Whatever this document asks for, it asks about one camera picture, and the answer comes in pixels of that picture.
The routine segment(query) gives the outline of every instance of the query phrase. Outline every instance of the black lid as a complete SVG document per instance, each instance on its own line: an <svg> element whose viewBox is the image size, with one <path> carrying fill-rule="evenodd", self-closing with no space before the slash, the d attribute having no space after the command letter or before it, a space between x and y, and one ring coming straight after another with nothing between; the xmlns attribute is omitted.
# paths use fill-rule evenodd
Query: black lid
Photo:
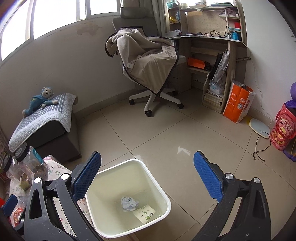
<svg viewBox="0 0 296 241"><path fill-rule="evenodd" d="M3 159L3 164L2 164L4 172L8 171L11 163L12 163L12 156L10 154L6 154L6 156Z"/></svg>
<svg viewBox="0 0 296 241"><path fill-rule="evenodd" d="M15 159L17 160L17 162L21 162L22 160L24 160L29 150L30 150L30 147L26 142L21 144L21 146L15 152Z"/></svg>

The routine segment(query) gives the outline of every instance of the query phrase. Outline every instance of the purple toy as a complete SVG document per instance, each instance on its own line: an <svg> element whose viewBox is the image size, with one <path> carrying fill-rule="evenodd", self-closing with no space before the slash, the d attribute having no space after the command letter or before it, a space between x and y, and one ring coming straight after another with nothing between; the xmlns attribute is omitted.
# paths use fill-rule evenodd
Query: purple toy
<svg viewBox="0 0 296 241"><path fill-rule="evenodd" d="M292 84L290 89L292 100L289 100L285 103L287 108L296 108L296 82Z"/></svg>

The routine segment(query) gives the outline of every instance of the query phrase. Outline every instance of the chair headrest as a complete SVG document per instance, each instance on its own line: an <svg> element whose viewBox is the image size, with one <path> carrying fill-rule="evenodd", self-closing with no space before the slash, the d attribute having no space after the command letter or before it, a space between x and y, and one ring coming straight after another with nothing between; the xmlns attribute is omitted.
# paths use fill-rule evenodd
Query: chair headrest
<svg viewBox="0 0 296 241"><path fill-rule="evenodd" d="M144 18L147 16L147 11L143 7L121 7L121 18Z"/></svg>

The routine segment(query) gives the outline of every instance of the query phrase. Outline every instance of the plush toy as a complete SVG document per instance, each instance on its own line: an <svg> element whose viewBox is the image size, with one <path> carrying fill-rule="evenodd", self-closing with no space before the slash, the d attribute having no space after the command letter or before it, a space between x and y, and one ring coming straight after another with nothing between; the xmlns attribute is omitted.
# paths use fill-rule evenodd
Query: plush toy
<svg viewBox="0 0 296 241"><path fill-rule="evenodd" d="M44 109L47 105L58 104L59 102L57 100L48 100L53 94L50 87L43 87L41 94L33 96L30 101L29 109L23 110L22 115L24 117L31 115L33 111L37 110L40 106Z"/></svg>

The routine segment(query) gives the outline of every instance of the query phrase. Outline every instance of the wall stain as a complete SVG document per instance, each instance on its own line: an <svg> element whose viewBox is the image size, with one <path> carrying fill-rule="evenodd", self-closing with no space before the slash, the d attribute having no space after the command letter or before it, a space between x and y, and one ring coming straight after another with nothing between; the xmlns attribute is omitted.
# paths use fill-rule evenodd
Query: wall stain
<svg viewBox="0 0 296 241"><path fill-rule="evenodd" d="M77 34L82 35L83 33L89 33L91 36L96 35L98 29L101 28L94 22L87 22L82 26L77 26Z"/></svg>

